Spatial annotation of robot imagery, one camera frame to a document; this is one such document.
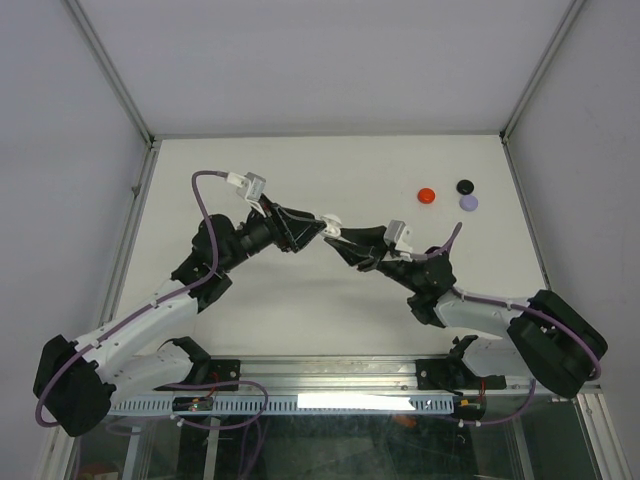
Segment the white charging case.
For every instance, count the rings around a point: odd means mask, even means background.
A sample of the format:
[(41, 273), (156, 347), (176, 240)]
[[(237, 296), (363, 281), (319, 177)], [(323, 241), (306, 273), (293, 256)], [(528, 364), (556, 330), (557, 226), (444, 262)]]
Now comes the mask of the white charging case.
[(342, 222), (333, 214), (321, 215), (320, 220), (325, 224), (321, 235), (325, 238), (338, 239), (341, 237)]

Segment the orange charging case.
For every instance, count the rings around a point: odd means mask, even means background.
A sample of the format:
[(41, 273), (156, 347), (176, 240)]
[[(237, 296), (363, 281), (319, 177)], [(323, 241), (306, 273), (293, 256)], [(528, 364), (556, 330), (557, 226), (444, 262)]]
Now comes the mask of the orange charging case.
[(422, 204), (432, 204), (436, 200), (436, 192), (431, 188), (421, 188), (417, 192), (417, 199)]

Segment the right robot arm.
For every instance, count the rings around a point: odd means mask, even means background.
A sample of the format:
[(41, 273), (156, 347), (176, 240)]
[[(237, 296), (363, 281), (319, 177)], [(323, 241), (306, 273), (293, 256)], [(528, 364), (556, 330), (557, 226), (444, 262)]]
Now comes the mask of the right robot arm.
[(571, 399), (600, 377), (608, 344), (572, 306), (551, 290), (513, 299), (458, 287), (452, 239), (417, 253), (410, 227), (398, 220), (372, 228), (330, 226), (323, 236), (349, 266), (377, 271), (408, 289), (407, 304), (421, 324), (471, 330), (448, 354), (455, 385), (469, 387), (487, 376), (529, 377)]

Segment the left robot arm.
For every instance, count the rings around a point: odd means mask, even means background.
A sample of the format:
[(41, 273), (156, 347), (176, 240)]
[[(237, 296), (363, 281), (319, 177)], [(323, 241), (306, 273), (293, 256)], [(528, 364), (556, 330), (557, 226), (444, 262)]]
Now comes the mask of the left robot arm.
[(205, 215), (187, 258), (137, 310), (68, 340), (43, 347), (33, 391), (36, 421), (81, 436), (131, 397), (173, 384), (198, 388), (210, 377), (210, 354), (189, 336), (170, 330), (194, 319), (231, 287), (230, 272), (271, 245), (284, 253), (304, 249), (326, 228), (314, 214), (261, 197), (245, 222)]

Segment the lilac charging case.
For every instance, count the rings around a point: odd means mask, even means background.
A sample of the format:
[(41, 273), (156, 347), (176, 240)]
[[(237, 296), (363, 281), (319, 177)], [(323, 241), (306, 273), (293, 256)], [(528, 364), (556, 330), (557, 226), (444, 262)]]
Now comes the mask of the lilac charging case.
[(474, 195), (463, 195), (460, 197), (459, 206), (467, 212), (475, 211), (479, 206), (479, 201)]

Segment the black charging case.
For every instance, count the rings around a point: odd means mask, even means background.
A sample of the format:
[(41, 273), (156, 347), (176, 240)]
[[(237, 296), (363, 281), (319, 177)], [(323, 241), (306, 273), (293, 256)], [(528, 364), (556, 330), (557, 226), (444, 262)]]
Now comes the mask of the black charging case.
[(456, 191), (462, 196), (471, 195), (474, 189), (474, 183), (468, 179), (461, 179), (456, 184)]

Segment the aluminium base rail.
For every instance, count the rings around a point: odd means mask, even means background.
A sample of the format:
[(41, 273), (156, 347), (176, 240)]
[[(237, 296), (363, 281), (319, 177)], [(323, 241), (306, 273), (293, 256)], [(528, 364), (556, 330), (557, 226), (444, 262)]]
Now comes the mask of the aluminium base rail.
[(373, 395), (446, 395), (418, 369), (420, 355), (239, 356), (234, 379), (243, 382), (235, 391), (258, 395), (253, 382), (270, 396), (299, 393), (361, 393)]

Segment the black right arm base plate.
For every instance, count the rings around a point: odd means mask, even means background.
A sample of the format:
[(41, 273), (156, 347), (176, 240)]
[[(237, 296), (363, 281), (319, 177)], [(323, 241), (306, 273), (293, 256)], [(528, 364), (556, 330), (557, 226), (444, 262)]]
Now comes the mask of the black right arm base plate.
[(463, 390), (505, 390), (507, 387), (502, 375), (480, 377), (461, 361), (446, 358), (417, 359), (415, 376), (421, 391), (444, 390), (460, 394)]

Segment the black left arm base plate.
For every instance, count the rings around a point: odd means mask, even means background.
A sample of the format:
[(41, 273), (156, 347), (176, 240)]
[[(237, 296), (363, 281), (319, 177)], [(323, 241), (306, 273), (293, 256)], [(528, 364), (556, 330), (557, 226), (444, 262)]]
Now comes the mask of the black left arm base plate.
[(241, 360), (237, 358), (212, 357), (206, 364), (196, 366), (180, 382), (170, 382), (156, 387), (156, 391), (237, 391), (238, 386), (232, 381), (241, 377)]

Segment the aluminium frame post left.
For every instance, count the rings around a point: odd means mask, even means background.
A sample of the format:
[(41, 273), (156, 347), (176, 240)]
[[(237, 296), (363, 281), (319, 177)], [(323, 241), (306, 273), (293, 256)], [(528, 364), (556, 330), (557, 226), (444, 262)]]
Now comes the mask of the aluminium frame post left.
[(62, 0), (61, 3), (136, 132), (147, 146), (152, 145), (154, 134), (144, 120), (82, 2)]

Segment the aluminium frame post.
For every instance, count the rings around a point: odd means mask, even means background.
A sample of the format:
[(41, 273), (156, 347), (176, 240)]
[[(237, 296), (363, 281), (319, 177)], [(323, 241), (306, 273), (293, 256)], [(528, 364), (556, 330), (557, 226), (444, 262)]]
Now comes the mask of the aluminium frame post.
[(560, 48), (571, 33), (575, 23), (587, 4), (588, 2), (586, 0), (571, 0), (569, 2), (540, 58), (536, 62), (523, 91), (515, 103), (514, 108), (500, 130), (499, 137), (504, 145), (509, 143), (509, 138), (515, 131), (519, 120), (531, 102), (541, 82), (544, 80)]
[(136, 132), (147, 146), (152, 145), (154, 134), (144, 120), (82, 2), (62, 0), (61, 3)]

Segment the aluminium frame post right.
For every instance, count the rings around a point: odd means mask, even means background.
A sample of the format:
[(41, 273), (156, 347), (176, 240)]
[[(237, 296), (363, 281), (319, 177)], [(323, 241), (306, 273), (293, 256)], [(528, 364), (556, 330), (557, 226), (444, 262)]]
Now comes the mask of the aluminium frame post right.
[(560, 48), (571, 33), (575, 23), (587, 4), (588, 2), (586, 0), (571, 0), (569, 2), (540, 58), (536, 62), (523, 91), (515, 103), (514, 108), (500, 130), (499, 137), (504, 145), (509, 143), (509, 138), (515, 131), (519, 120), (531, 102), (541, 82), (544, 80)]

